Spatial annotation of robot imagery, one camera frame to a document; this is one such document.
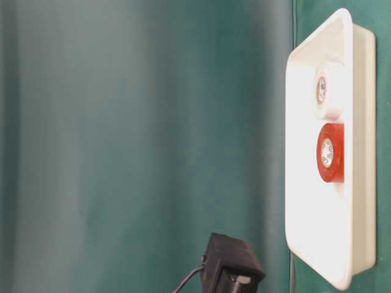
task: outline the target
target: green fabric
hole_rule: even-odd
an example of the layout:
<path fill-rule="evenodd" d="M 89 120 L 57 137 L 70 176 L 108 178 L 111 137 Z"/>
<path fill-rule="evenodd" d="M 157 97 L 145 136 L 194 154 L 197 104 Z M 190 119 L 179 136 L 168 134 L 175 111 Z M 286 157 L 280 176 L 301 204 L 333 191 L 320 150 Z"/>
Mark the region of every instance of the green fabric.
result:
<path fill-rule="evenodd" d="M 1 292 L 172 292 L 212 231 L 251 243 L 260 292 L 288 290 L 290 2 L 0 10 Z"/>
<path fill-rule="evenodd" d="M 353 277 L 347 292 L 389 292 L 391 288 L 391 2 L 295 0 L 296 39 L 298 45 L 338 8 L 346 7 L 353 21 L 376 36 L 376 122 L 377 122 L 377 259 L 371 270 Z M 294 257 L 292 292 L 337 292 L 299 258 Z"/>

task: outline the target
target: tape roll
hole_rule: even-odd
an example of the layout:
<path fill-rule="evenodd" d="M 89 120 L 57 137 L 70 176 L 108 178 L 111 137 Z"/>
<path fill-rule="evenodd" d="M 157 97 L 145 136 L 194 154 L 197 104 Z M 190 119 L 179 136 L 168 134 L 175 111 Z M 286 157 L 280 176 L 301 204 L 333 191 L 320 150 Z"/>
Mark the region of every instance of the tape roll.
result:
<path fill-rule="evenodd" d="M 318 119 L 336 120 L 343 110 L 344 66 L 337 60 L 318 66 L 313 79 L 312 104 Z"/>
<path fill-rule="evenodd" d="M 318 137 L 316 163 L 325 182 L 343 182 L 343 124 L 325 124 Z"/>

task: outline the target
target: black camera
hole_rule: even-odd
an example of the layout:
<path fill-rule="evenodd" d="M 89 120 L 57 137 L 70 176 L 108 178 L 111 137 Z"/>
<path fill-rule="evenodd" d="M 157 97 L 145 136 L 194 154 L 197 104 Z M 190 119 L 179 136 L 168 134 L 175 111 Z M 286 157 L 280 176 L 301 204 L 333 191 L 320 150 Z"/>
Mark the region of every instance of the black camera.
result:
<path fill-rule="evenodd" d="M 226 235 L 211 234 L 202 261 L 203 293 L 255 293 L 265 277 L 251 246 Z"/>

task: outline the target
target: green curtain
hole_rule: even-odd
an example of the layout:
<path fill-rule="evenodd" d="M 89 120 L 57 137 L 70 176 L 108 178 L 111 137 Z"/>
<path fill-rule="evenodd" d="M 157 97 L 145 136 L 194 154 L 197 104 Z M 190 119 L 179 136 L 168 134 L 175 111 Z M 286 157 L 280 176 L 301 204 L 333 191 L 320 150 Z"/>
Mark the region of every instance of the green curtain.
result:
<path fill-rule="evenodd" d="M 377 124 L 377 259 L 374 268 L 353 277 L 346 292 L 389 292 L 391 288 L 391 99 L 389 71 L 391 68 L 391 2 L 380 1 L 312 1 L 293 0 L 294 41 L 300 44 L 334 11 L 346 7 L 353 22 L 363 26 L 376 36 L 376 124 Z M 291 292 L 338 292 L 326 280 L 304 264 L 293 258 L 294 270 Z"/>
<path fill-rule="evenodd" d="M 291 2 L 0 3 L 2 291 L 171 292 L 215 231 L 286 292 Z"/>

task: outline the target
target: black cable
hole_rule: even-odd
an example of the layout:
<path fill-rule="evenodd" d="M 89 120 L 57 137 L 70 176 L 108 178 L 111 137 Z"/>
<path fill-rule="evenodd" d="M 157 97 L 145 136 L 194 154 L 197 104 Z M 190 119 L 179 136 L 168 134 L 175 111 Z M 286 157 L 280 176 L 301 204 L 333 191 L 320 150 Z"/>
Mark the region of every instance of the black cable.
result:
<path fill-rule="evenodd" d="M 193 277 L 196 273 L 201 272 L 203 270 L 203 266 L 197 267 L 194 270 L 192 270 L 189 275 L 186 276 L 186 278 L 183 279 L 183 281 L 178 285 L 178 287 L 172 291 L 172 293 L 178 293 L 180 289 L 190 280 L 191 277 Z"/>

